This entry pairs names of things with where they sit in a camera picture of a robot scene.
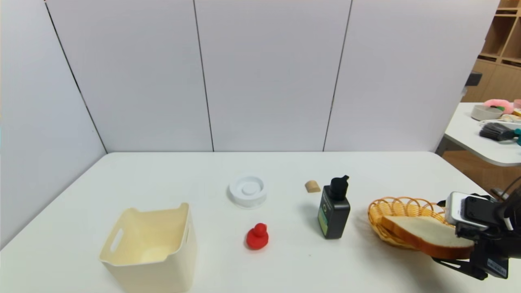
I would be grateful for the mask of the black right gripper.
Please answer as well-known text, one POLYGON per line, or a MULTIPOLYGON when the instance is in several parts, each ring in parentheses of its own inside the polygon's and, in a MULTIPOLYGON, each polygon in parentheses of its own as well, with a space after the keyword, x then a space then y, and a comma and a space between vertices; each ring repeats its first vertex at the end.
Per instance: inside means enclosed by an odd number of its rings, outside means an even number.
POLYGON ((477 280, 485 280, 489 275, 495 278, 508 279, 510 258, 520 258, 521 240, 519 234, 508 234, 501 238, 488 237, 482 229, 475 225, 459 222, 455 225, 458 238, 474 241, 470 262, 434 258, 432 260, 477 280))

